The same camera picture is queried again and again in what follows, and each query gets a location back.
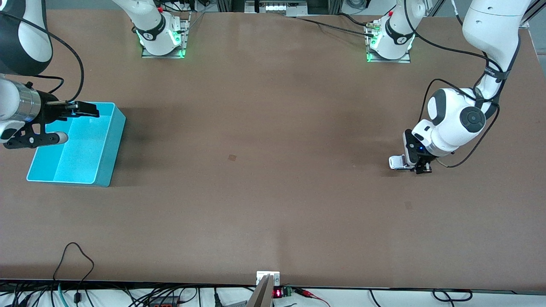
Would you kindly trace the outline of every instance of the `white bracket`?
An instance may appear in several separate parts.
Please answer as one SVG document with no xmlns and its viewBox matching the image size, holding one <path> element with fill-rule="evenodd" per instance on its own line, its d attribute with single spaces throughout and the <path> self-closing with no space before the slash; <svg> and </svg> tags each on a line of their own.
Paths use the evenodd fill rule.
<svg viewBox="0 0 546 307">
<path fill-rule="evenodd" d="M 275 279 L 275 286 L 281 285 L 281 273 L 277 271 L 257 271 L 256 272 L 256 285 L 260 283 L 260 280 L 262 280 L 262 277 L 265 275 L 273 275 Z"/>
</svg>

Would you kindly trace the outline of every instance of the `black cable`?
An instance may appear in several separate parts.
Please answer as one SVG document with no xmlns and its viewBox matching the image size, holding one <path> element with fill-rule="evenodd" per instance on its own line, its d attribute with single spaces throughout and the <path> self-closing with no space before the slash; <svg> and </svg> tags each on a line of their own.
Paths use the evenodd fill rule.
<svg viewBox="0 0 546 307">
<path fill-rule="evenodd" d="M 332 29 L 340 30 L 340 31 L 345 31 L 345 32 L 354 33 L 354 34 L 363 35 L 363 36 L 368 36 L 368 37 L 373 37 L 373 34 L 371 34 L 371 33 L 364 33 L 364 32 L 358 32 L 358 31 L 349 30 L 349 29 L 345 29 L 345 28 L 340 28 L 340 27 L 328 25 L 327 23 L 322 23 L 322 22 L 319 22 L 319 21 L 305 19 L 305 18 L 296 18 L 296 19 L 316 23 L 318 25 L 329 27 L 329 28 L 332 28 Z"/>
<path fill-rule="evenodd" d="M 461 17 L 459 17 L 459 14 L 455 15 L 455 17 L 457 17 L 457 21 L 462 25 L 462 20 Z"/>
<path fill-rule="evenodd" d="M 410 21 L 410 17 L 408 15 L 408 10 L 407 10 L 407 5 L 406 5 L 406 2 L 407 0 L 404 0 L 404 14 L 406 15 L 406 21 L 408 22 L 408 25 L 410 26 L 409 28 L 413 31 L 413 33 L 415 34 L 416 37 L 422 39 L 425 43 L 429 44 L 429 45 L 432 45 L 436 48 L 440 48 L 440 49 L 443 49 L 443 50 L 447 50 L 447 51 L 452 51 L 452 52 L 457 52 L 457 53 L 460 53 L 460 54 L 466 54 L 466 55 L 471 55 L 471 56 L 475 56 L 475 57 L 479 57 L 479 58 L 482 58 L 484 60 L 487 61 L 487 63 L 492 63 L 493 65 L 495 65 L 497 67 L 497 70 L 499 72 L 503 72 L 501 67 L 497 64 L 497 62 L 493 61 L 492 59 L 486 57 L 486 56 L 483 56 L 483 55 L 480 55 L 480 54 L 476 54 L 474 52 L 469 52 L 469 51 L 464 51 L 464 50 L 458 50 L 458 49 L 453 49 L 453 48 L 449 48 L 449 47 L 444 47 L 444 46 L 441 46 L 441 45 L 438 45 L 436 43 L 433 43 L 431 41 L 429 41 L 428 39 L 424 38 L 423 36 L 421 36 L 421 34 L 417 33 L 417 30 L 413 27 L 413 25 L 411 24 L 411 21 Z"/>
<path fill-rule="evenodd" d="M 127 286 L 125 286 L 125 293 L 127 293 L 127 295 L 131 298 L 131 301 L 134 303 L 135 298 L 131 295 L 131 293 L 129 292 L 129 289 L 127 288 Z"/>
<path fill-rule="evenodd" d="M 337 13 L 336 15 L 347 17 L 352 23 L 362 27 L 365 27 L 367 23 L 370 23 L 370 22 L 359 22 L 355 20 L 354 18 L 352 18 L 349 14 L 345 14 L 345 13 Z"/>
<path fill-rule="evenodd" d="M 61 86 L 63 86 L 63 84 L 64 84 L 64 79 L 61 78 L 61 77 L 57 77 L 57 76 L 35 75 L 34 77 L 36 77 L 36 78 L 42 78 L 42 79 L 55 79 L 55 80 L 60 80 L 60 81 L 61 81 L 61 82 L 59 83 L 59 85 L 57 85 L 57 87 L 55 87 L 53 90 L 51 90 L 51 91 L 48 92 L 49 94 L 53 94 L 53 92 L 55 92 L 56 90 L 58 90 L 59 88 L 61 88 Z"/>
<path fill-rule="evenodd" d="M 379 305 L 379 303 L 377 302 L 377 299 L 375 299 L 375 296 L 373 295 L 372 289 L 369 289 L 368 291 L 370 291 L 370 294 L 372 295 L 373 302 L 377 305 L 377 307 L 381 307 L 381 305 Z"/>
<path fill-rule="evenodd" d="M 17 16 L 14 16 L 12 14 L 8 14 L 4 11 L 0 11 L 0 15 L 4 15 L 4 16 L 7 16 L 7 17 L 10 17 L 10 18 L 13 18 L 15 20 L 19 20 L 21 22 L 24 22 L 26 24 L 28 24 L 29 26 L 32 26 L 42 32 L 44 32 L 45 34 L 53 37 L 54 39 L 56 39 L 59 43 L 61 43 L 63 46 L 65 46 L 68 50 L 70 50 L 70 52 L 72 52 L 72 54 L 76 57 L 76 60 L 78 61 L 78 64 L 80 66 L 80 85 L 78 86 L 78 90 L 76 91 L 76 94 L 71 98 L 69 99 L 68 101 L 74 101 L 76 100 L 76 98 L 79 96 L 80 92 L 81 92 L 81 89 L 84 87 L 84 64 L 82 63 L 81 59 L 80 59 L 80 56 L 78 55 L 78 53 L 69 45 L 67 44 L 64 40 L 62 40 L 61 38 L 59 38 L 57 35 L 49 32 L 48 30 L 46 29 L 43 29 L 41 28 L 40 26 L 37 26 L 36 24 L 34 24 L 33 22 L 30 22 L 26 19 L 23 19 L 23 18 L 19 18 Z"/>
<path fill-rule="evenodd" d="M 189 300 L 181 300 L 180 297 L 182 296 L 182 292 L 186 290 L 187 288 L 183 288 L 182 291 L 178 294 L 178 304 L 185 304 L 194 299 L 197 296 L 197 288 L 195 288 L 195 294 L 189 299 Z"/>
<path fill-rule="evenodd" d="M 78 286 L 76 287 L 76 294 L 74 294 L 74 296 L 79 296 L 78 293 L 80 291 L 81 283 L 84 281 L 84 279 L 86 279 L 89 276 L 89 274 L 91 274 L 91 272 L 93 272 L 93 269 L 95 268 L 95 262 L 87 254 L 84 253 L 84 251 L 81 249 L 81 246 L 78 243 L 70 242 L 64 247 L 63 255 L 61 256 L 61 261 L 59 261 L 59 264 L 57 265 L 57 268 L 55 269 L 55 272 L 53 273 L 53 281 L 55 281 L 55 276 L 57 275 L 57 272 L 59 271 L 59 268 L 61 267 L 61 264 L 63 263 L 64 255 L 66 254 L 68 247 L 71 245 L 76 245 L 76 247 L 80 250 L 80 253 L 85 258 L 87 258 L 89 262 L 91 262 L 91 269 L 89 270 L 89 272 L 87 272 L 87 274 L 85 274 L 85 276 L 80 280 L 80 282 L 78 282 Z M 76 307 L 78 307 L 79 301 L 75 300 L 75 302 L 76 302 Z"/>
<path fill-rule="evenodd" d="M 36 298 L 36 301 L 31 305 L 31 307 L 36 307 L 38 306 L 38 303 L 40 302 L 40 298 L 42 295 L 44 295 L 45 291 L 47 291 L 48 288 L 44 288 L 41 292 L 40 292 L 40 295 L 38 295 L 38 297 Z"/>
<path fill-rule="evenodd" d="M 89 296 L 89 293 L 87 293 L 86 287 L 84 287 L 84 291 L 85 291 L 85 296 L 87 296 L 87 300 L 89 301 L 89 304 L 91 305 L 91 307 L 95 307 L 95 305 L 93 305 L 93 301 L 91 300 L 91 297 Z"/>
<path fill-rule="evenodd" d="M 436 295 L 436 291 L 442 292 L 446 296 L 447 299 L 439 298 Z M 451 298 L 449 296 L 449 294 L 445 290 L 442 290 L 442 289 L 433 289 L 432 290 L 432 296 L 434 296 L 435 299 L 437 299 L 437 300 L 439 300 L 441 302 L 444 302 L 444 303 L 451 303 L 452 307 L 455 307 L 455 302 L 467 302 L 467 301 L 471 300 L 472 297 L 474 296 L 474 294 L 470 290 L 468 290 L 467 293 L 470 294 L 469 297 L 467 297 L 467 298 L 454 299 L 454 298 Z"/>
</svg>

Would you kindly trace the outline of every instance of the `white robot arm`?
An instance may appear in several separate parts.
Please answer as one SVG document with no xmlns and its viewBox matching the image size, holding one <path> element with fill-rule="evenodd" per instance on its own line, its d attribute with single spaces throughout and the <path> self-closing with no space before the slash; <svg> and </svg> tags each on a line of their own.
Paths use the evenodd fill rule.
<svg viewBox="0 0 546 307">
<path fill-rule="evenodd" d="M 66 117 L 98 117 L 96 106 L 59 101 L 51 93 L 35 90 L 30 82 L 6 79 L 5 74 L 40 74 L 51 62 L 53 49 L 44 32 L 45 0 L 1 0 L 0 13 L 0 143 L 10 149 L 62 144 L 67 135 L 46 133 L 44 125 Z M 39 133 L 33 124 L 41 126 Z"/>
<path fill-rule="evenodd" d="M 140 43 L 153 55 L 166 55 L 178 47 L 180 17 L 159 12 L 153 0 L 112 0 L 119 5 L 135 25 Z"/>
<path fill-rule="evenodd" d="M 530 0 L 473 0 L 463 34 L 491 59 L 473 88 L 441 88 L 428 101 L 431 120 L 423 119 L 403 134 L 405 154 L 392 156 L 392 169 L 431 172 L 430 162 L 467 144 L 495 113 L 501 90 L 519 50 L 518 28 Z"/>
</svg>

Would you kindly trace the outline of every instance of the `tabletop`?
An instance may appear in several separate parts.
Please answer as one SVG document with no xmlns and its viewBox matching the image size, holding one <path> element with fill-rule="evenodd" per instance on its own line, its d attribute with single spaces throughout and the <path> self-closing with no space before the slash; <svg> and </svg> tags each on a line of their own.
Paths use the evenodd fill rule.
<svg viewBox="0 0 546 307">
<path fill-rule="evenodd" d="M 79 100 L 127 123 L 109 188 L 27 182 L 34 151 L 0 150 L 0 277 L 51 278 L 76 241 L 96 280 L 546 290 L 546 80 L 527 30 L 478 150 L 417 176 L 388 157 L 428 83 L 471 86 L 483 60 L 416 40 L 410 64 L 367 63 L 362 36 L 275 14 L 207 13 L 179 60 L 140 58 L 123 11 L 49 10 L 48 26 L 84 62 Z M 419 32 L 477 51 L 455 19 Z M 79 82 L 57 43 L 44 74 L 67 80 L 61 99 Z M 57 277 L 88 270 L 71 249 Z"/>
</svg>

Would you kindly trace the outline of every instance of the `cable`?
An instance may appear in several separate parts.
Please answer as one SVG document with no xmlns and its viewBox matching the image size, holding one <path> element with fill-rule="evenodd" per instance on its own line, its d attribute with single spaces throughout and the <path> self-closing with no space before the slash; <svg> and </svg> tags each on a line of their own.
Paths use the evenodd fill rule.
<svg viewBox="0 0 546 307">
<path fill-rule="evenodd" d="M 326 302 L 324 299 L 320 298 L 320 297 L 313 297 L 314 299 L 318 299 L 318 300 L 321 300 L 323 301 L 326 305 L 328 305 L 328 307 L 331 307 L 330 304 L 328 304 L 328 302 Z"/>
<path fill-rule="evenodd" d="M 89 301 L 89 304 L 91 305 L 91 307 L 95 307 L 95 305 L 93 305 L 93 301 L 91 300 L 91 297 L 89 297 L 89 293 L 87 293 L 87 288 L 84 288 L 84 291 L 85 291 L 85 296 L 87 296 L 87 300 Z"/>
<path fill-rule="evenodd" d="M 436 295 L 436 291 L 439 291 L 439 292 L 442 292 L 447 299 L 442 299 L 442 298 L 439 298 L 437 295 Z M 462 298 L 462 299 L 454 299 L 454 298 L 451 298 L 449 296 L 449 294 L 445 291 L 445 290 L 442 290 L 442 289 L 433 289 L 432 290 L 432 296 L 434 296 L 435 299 L 441 301 L 441 302 L 444 302 L 444 303 L 451 303 L 451 306 L 452 307 L 455 307 L 455 302 L 467 302 L 469 300 L 472 299 L 472 297 L 474 296 L 474 294 L 472 293 L 472 291 L 468 290 L 467 292 L 468 294 L 470 294 L 469 297 L 467 298 Z"/>
<path fill-rule="evenodd" d="M 328 24 L 326 24 L 326 23 L 322 23 L 322 22 L 319 22 L 319 21 L 310 20 L 310 19 L 305 19 L 305 18 L 296 18 L 296 19 L 297 19 L 297 20 L 304 20 L 304 21 L 307 21 L 307 22 L 316 23 L 316 24 L 318 24 L 318 25 L 325 26 L 325 27 L 329 27 L 329 28 L 332 28 L 332 29 L 340 30 L 340 31 L 345 31 L 345 32 L 354 33 L 354 34 L 363 35 L 363 36 L 368 36 L 368 37 L 373 37 L 373 34 L 371 34 L 371 33 L 364 33 L 364 32 L 353 31 L 353 30 L 349 30 L 349 29 L 345 29 L 345 28 L 340 28 L 340 27 L 328 25 Z"/>
<path fill-rule="evenodd" d="M 125 286 L 125 293 L 127 293 L 127 295 L 131 298 L 131 301 L 134 303 L 135 298 L 131 295 L 131 293 L 129 292 L 129 289 L 127 288 L 127 286 Z"/>
<path fill-rule="evenodd" d="M 373 303 L 376 304 L 377 307 L 381 307 L 381 305 L 379 305 L 379 303 L 377 302 L 377 299 L 375 299 L 372 289 L 369 289 L 368 291 L 370 291 L 370 294 L 372 295 Z"/>
<path fill-rule="evenodd" d="M 297 287 L 292 287 L 292 289 L 294 290 L 294 293 L 297 293 L 297 294 L 299 294 L 299 295 L 301 295 L 303 297 L 306 297 L 306 298 L 318 299 L 321 302 L 323 302 L 324 304 L 328 305 L 328 307 L 331 307 L 328 302 L 326 302 L 324 299 L 314 295 L 313 293 L 311 293 L 311 291 L 304 290 L 302 288 L 297 288 Z"/>
<path fill-rule="evenodd" d="M 55 276 L 57 275 L 57 272 L 59 271 L 59 268 L 61 267 L 61 264 L 63 263 L 64 255 L 66 254 L 68 247 L 71 246 L 71 245 L 76 245 L 76 247 L 80 250 L 80 253 L 85 258 L 87 258 L 87 260 L 89 260 L 89 262 L 91 262 L 91 269 L 89 270 L 89 272 L 87 272 L 87 274 L 85 274 L 85 276 L 80 280 L 80 282 L 78 282 L 78 286 L 76 287 L 76 293 L 74 294 L 74 298 L 75 298 L 74 302 L 76 303 L 76 307 L 77 307 L 78 303 L 79 303 L 79 300 L 81 299 L 81 297 L 79 295 L 79 290 L 80 290 L 81 283 L 84 281 L 84 279 L 86 279 L 89 276 L 89 274 L 91 274 L 91 272 L 93 272 L 93 269 L 95 268 L 95 262 L 87 254 L 84 253 L 84 251 L 81 249 L 81 246 L 78 243 L 70 242 L 64 247 L 63 255 L 61 256 L 61 261 L 59 261 L 59 264 L 57 265 L 57 268 L 55 269 L 55 272 L 53 273 L 53 281 L 55 281 Z"/>
<path fill-rule="evenodd" d="M 503 72 L 501 67 L 497 64 L 497 62 L 493 61 L 492 59 L 486 57 L 486 56 L 483 56 L 483 55 L 480 55 L 480 54 L 476 54 L 474 52 L 469 52 L 469 51 L 464 51 L 464 50 L 458 50 L 458 49 L 453 49 L 453 48 L 449 48 L 449 47 L 444 47 L 444 46 L 441 46 L 441 45 L 438 45 L 436 43 L 433 43 L 431 41 L 429 41 L 428 39 L 424 38 L 423 36 L 421 36 L 421 34 L 417 33 L 417 30 L 413 27 L 413 25 L 411 24 L 411 21 L 410 21 L 410 17 L 408 15 L 408 10 L 407 10 L 407 5 L 406 5 L 406 2 L 407 0 L 404 0 L 404 14 L 406 15 L 406 21 L 408 23 L 408 25 L 410 26 L 409 28 L 413 31 L 413 33 L 415 34 L 416 37 L 422 39 L 425 43 L 429 44 L 429 45 L 432 45 L 436 48 L 440 48 L 440 49 L 443 49 L 443 50 L 447 50 L 447 51 L 452 51 L 452 52 L 457 52 L 457 53 L 460 53 L 460 54 L 466 54 L 466 55 L 471 55 L 471 56 L 475 56 L 475 57 L 479 57 L 479 58 L 482 58 L 484 60 L 487 61 L 487 63 L 492 63 L 493 65 L 495 65 L 497 67 L 497 70 L 499 72 Z"/>
<path fill-rule="evenodd" d="M 59 85 L 57 85 L 57 87 L 55 87 L 53 90 L 49 91 L 48 93 L 49 94 L 53 94 L 53 92 L 55 92 L 56 90 L 58 90 L 61 86 L 63 86 L 64 84 L 64 79 L 61 78 L 61 77 L 57 77 L 57 76 L 45 76 L 45 75 L 35 75 L 34 77 L 36 78 L 42 78 L 42 79 L 55 79 L 55 80 L 60 80 L 61 82 L 59 83 Z"/>
<path fill-rule="evenodd" d="M 57 292 L 59 293 L 59 297 L 61 298 L 64 307 L 68 307 L 67 301 L 64 299 L 63 291 L 61 290 L 61 283 L 57 286 Z"/>
<path fill-rule="evenodd" d="M 76 57 L 76 60 L 78 61 L 78 65 L 80 66 L 80 85 L 78 86 L 78 90 L 76 91 L 76 94 L 71 98 L 69 99 L 68 101 L 74 101 L 76 100 L 76 98 L 79 96 L 80 92 L 81 92 L 81 89 L 84 87 L 84 64 L 82 63 L 81 59 L 80 59 L 80 56 L 78 55 L 78 53 L 69 45 L 67 44 L 64 40 L 60 39 L 57 35 L 49 32 L 48 30 L 46 29 L 43 29 L 39 26 L 37 26 L 36 24 L 34 24 L 33 22 L 30 22 L 26 19 L 23 19 L 23 18 L 19 18 L 17 16 L 14 16 L 12 14 L 8 14 L 4 11 L 0 11 L 0 15 L 4 15 L 4 16 L 7 16 L 7 17 L 10 17 L 10 18 L 13 18 L 15 20 L 19 20 L 21 22 L 24 22 L 26 24 L 28 24 L 29 26 L 32 26 L 42 32 L 44 32 L 45 34 L 53 37 L 54 39 L 56 39 L 59 43 L 61 43 L 63 46 L 65 46 L 68 50 L 70 50 L 70 52 L 72 52 L 72 54 Z"/>
<path fill-rule="evenodd" d="M 197 288 L 195 288 L 195 294 L 189 300 L 180 300 L 180 296 L 182 296 L 182 292 L 184 292 L 184 290 L 186 290 L 186 289 L 187 288 L 182 289 L 182 291 L 180 291 L 180 293 L 178 294 L 178 304 L 188 303 L 189 301 L 191 301 L 192 299 L 194 299 L 197 296 Z"/>
<path fill-rule="evenodd" d="M 455 17 L 457 17 L 458 22 L 462 25 L 461 17 L 459 17 L 459 11 L 457 11 L 457 5 L 455 4 L 455 0 L 451 0 L 451 5 L 453 6 L 453 10 L 455 11 Z"/>
<path fill-rule="evenodd" d="M 350 15 L 345 14 L 345 13 L 337 13 L 336 15 L 347 17 L 352 23 L 354 23 L 356 25 L 359 25 L 359 26 L 362 26 L 362 27 L 365 27 L 367 23 L 370 23 L 370 22 L 358 22 L 354 18 L 352 18 Z"/>
<path fill-rule="evenodd" d="M 205 8 L 203 10 L 203 13 L 201 15 L 199 15 L 199 17 L 197 17 L 197 19 L 189 26 L 188 28 L 188 32 L 189 32 L 189 29 L 193 28 L 193 26 L 195 26 L 195 24 L 201 19 L 203 18 L 203 16 L 205 16 L 205 13 L 206 11 L 208 11 L 209 9 L 211 9 L 213 7 L 213 5 L 209 6 L 208 8 Z"/>
</svg>

